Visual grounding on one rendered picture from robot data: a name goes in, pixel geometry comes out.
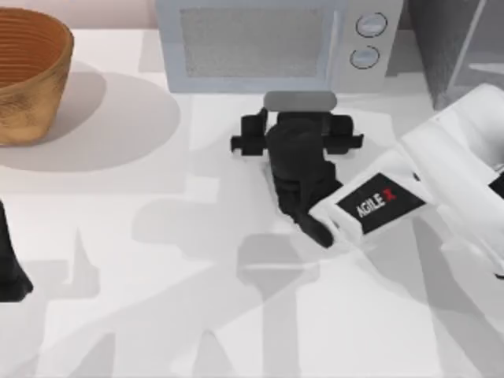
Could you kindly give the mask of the pale grey rounded box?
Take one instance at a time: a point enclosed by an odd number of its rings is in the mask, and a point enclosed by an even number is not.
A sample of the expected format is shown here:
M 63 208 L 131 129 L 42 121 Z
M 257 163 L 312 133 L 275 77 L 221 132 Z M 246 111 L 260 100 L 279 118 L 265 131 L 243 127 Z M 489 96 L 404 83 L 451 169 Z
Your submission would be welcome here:
M 331 91 L 270 91 L 263 100 L 263 106 L 273 112 L 328 112 L 337 103 Z

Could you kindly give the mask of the pale microwave oven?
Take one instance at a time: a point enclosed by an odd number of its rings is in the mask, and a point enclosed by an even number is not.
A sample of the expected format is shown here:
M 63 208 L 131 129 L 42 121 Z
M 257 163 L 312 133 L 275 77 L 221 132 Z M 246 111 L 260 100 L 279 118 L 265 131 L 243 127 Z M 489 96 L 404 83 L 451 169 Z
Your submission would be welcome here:
M 335 66 L 331 70 L 330 87 L 326 90 L 338 94 L 371 93 L 378 91 L 387 73 L 391 50 L 401 18 L 404 0 L 347 0 L 348 9 L 342 17 L 339 39 L 334 47 Z M 356 32 L 355 24 L 362 15 L 379 12 L 387 18 L 387 28 L 379 36 L 363 38 Z M 349 62 L 353 50 L 364 46 L 380 50 L 380 61 L 371 69 L 358 70 Z

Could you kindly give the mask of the round microwave knob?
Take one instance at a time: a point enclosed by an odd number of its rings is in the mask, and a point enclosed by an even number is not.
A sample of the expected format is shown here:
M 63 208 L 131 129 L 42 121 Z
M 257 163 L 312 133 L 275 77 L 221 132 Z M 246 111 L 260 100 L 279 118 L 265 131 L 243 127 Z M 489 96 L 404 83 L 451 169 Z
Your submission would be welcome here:
M 358 70 L 371 69 L 380 61 L 380 50 L 375 46 L 364 46 L 353 50 L 349 57 L 350 64 Z
M 360 16 L 355 27 L 363 38 L 374 38 L 386 30 L 387 24 L 387 18 L 382 13 L 375 12 Z

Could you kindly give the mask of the microwave oven door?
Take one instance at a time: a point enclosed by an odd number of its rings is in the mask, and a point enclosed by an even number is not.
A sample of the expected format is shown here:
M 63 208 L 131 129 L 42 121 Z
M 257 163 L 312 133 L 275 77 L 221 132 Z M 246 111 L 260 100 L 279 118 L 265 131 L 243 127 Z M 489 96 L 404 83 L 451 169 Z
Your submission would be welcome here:
M 169 90 L 326 90 L 347 9 L 347 0 L 155 0 Z

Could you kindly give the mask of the brown woven basket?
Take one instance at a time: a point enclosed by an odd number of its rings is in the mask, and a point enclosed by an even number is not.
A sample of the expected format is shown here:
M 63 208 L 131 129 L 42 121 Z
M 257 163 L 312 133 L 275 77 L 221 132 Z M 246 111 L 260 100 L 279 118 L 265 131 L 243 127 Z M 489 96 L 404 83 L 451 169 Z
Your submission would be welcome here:
M 39 11 L 0 6 L 0 146 L 42 139 L 69 77 L 74 35 Z

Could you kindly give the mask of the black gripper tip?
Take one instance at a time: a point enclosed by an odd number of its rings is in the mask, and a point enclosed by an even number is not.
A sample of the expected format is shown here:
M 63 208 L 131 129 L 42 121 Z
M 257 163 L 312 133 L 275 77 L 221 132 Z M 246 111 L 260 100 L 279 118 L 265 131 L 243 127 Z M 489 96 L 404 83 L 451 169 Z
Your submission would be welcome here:
M 33 289 L 13 249 L 5 207 L 0 200 L 0 303 L 21 302 Z

